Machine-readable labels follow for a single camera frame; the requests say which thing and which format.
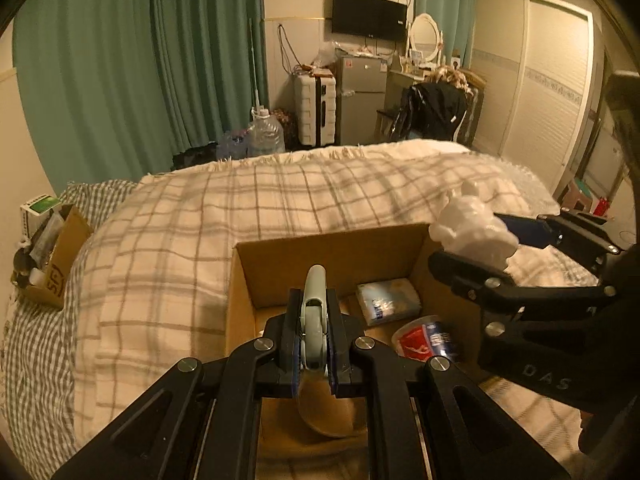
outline wall-mounted tv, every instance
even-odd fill
[[[390,0],[334,0],[331,31],[404,41],[406,5]]]

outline silver refrigerator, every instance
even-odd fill
[[[385,104],[386,61],[341,57],[336,84],[337,144],[375,143],[377,110],[382,110]]]

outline plastic bag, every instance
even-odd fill
[[[33,245],[31,249],[31,257],[38,266],[43,269],[46,266],[46,260],[49,258],[53,247],[56,245],[58,235],[62,231],[62,227],[65,224],[65,219],[62,218],[60,213],[53,213],[46,227],[40,234],[40,237]]]
[[[507,268],[507,259],[519,244],[518,238],[480,199],[478,186],[468,180],[462,183],[462,195],[450,192],[449,203],[429,226],[429,236],[442,243],[448,253],[497,270]]]
[[[317,68],[325,68],[338,61],[338,56],[335,53],[336,48],[344,50],[337,41],[325,41],[320,47],[320,50],[318,50],[311,65]]]

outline sliding closet door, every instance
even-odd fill
[[[524,28],[525,0],[476,0],[471,70],[488,82],[473,142],[481,152],[499,155],[509,129]]]
[[[527,166],[553,191],[582,127],[591,81],[590,15],[528,1],[524,78],[503,158]]]

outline white blanket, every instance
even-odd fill
[[[486,156],[433,153],[398,160],[337,151],[339,160],[311,153],[290,164],[266,158],[143,179],[92,238],[86,260],[75,374],[80,444],[181,357],[222,357],[230,257],[238,242],[431,222],[447,191],[465,179],[478,184],[497,212],[558,213],[551,202],[532,212]],[[520,248],[508,272],[526,285],[588,281],[552,249]],[[548,448],[566,461],[577,449],[579,419],[564,408],[560,421],[535,420],[532,433],[560,427],[570,442],[555,438]],[[512,415],[523,415],[514,410]]]

